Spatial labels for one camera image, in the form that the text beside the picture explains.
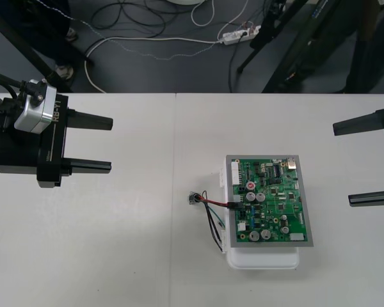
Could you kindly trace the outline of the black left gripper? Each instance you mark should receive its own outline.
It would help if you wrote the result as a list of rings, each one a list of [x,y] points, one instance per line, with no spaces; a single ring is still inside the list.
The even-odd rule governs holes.
[[[59,187],[62,175],[108,174],[112,169],[112,164],[106,161],[63,158],[67,127],[112,130],[113,119],[68,109],[68,97],[57,94],[52,122],[40,135],[36,179],[41,188]]]

